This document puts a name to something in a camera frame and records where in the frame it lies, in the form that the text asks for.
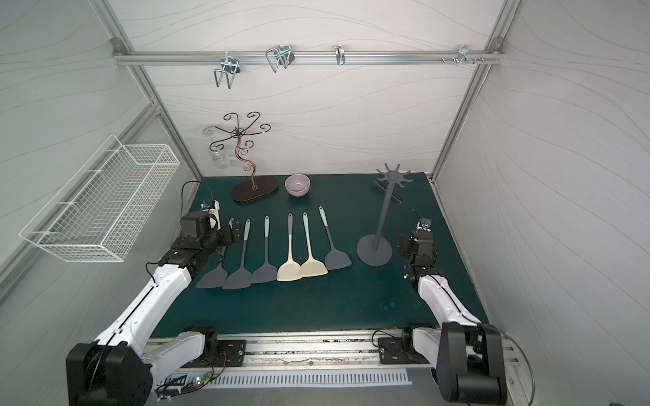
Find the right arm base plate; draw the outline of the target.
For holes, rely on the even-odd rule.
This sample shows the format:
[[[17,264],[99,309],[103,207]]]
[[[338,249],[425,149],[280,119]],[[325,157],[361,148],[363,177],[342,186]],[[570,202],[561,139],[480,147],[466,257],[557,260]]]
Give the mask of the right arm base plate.
[[[382,337],[377,340],[379,362],[381,365],[426,364],[426,360],[416,358],[403,347],[401,338]]]

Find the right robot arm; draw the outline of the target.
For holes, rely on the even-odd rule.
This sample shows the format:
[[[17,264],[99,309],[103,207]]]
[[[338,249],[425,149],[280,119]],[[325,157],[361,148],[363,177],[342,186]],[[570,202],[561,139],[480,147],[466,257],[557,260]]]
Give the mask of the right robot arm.
[[[433,365],[433,378],[449,403],[504,405],[508,400],[504,351],[498,329],[481,322],[460,301],[436,267],[433,233],[416,227],[395,245],[406,259],[405,279],[425,302],[438,328],[412,328],[411,351]]]

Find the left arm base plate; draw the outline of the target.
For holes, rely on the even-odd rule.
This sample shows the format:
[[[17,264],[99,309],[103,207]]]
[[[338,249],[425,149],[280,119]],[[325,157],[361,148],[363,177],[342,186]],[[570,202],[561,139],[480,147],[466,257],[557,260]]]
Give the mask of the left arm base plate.
[[[184,368],[198,367],[242,367],[247,341],[243,339],[219,341],[211,349],[206,349],[196,360],[184,365]]]

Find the cream spatula grey handle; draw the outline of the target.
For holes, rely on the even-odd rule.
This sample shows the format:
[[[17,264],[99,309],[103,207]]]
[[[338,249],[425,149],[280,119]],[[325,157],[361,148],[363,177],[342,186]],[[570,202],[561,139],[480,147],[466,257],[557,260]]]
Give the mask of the cream spatula grey handle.
[[[287,260],[278,270],[277,280],[279,282],[293,282],[301,279],[301,265],[293,258],[293,224],[294,218],[290,213],[287,218],[288,222],[288,255]]]

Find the grey spatula green handle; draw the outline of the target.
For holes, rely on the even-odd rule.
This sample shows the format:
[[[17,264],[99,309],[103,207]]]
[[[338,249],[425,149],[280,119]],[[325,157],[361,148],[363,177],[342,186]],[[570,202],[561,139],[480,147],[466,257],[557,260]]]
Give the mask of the grey spatula green handle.
[[[250,229],[251,229],[251,220],[247,219],[245,221],[245,230],[244,230],[243,246],[241,251],[240,267],[236,272],[230,274],[227,277],[223,285],[224,290],[246,289],[250,287],[250,285],[252,284],[251,283],[252,273],[245,268],[245,255],[246,255],[246,249],[249,240]]]
[[[225,231],[226,234],[229,235],[233,221],[233,218],[230,218],[228,225],[225,228],[222,226],[219,228],[214,227],[212,234],[214,236],[219,235],[219,237],[222,237],[223,231]],[[217,289],[223,287],[228,277],[228,272],[226,272],[223,268],[223,260],[225,259],[226,249],[227,247],[225,245],[220,245],[215,249],[214,253],[218,256],[217,265],[213,270],[207,272],[196,284],[196,287],[198,289]]]
[[[252,284],[265,284],[277,277],[278,269],[269,261],[270,217],[264,218],[264,263],[252,274]]]

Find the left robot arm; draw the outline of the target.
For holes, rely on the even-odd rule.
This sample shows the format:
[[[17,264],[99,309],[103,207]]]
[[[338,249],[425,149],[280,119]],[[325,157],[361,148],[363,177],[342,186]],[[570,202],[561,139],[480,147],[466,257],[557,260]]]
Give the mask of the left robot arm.
[[[181,219],[182,234],[156,263],[150,281],[118,319],[91,343],[78,343],[65,365],[71,405],[143,405],[151,393],[173,397],[164,379],[196,360],[228,365],[209,326],[192,326],[150,353],[145,346],[171,304],[221,247],[246,241],[251,224],[222,225],[213,211]]]

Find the cream spatula green handle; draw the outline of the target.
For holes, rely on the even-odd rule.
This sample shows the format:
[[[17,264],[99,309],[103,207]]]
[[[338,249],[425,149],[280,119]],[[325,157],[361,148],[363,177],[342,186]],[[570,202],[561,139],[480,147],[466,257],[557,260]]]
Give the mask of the cream spatula green handle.
[[[309,216],[304,211],[302,213],[302,221],[304,226],[304,231],[306,235],[306,248],[307,248],[307,259],[301,265],[301,277],[320,277],[328,273],[323,262],[320,262],[315,259],[312,253],[311,248],[311,235],[309,227]]]

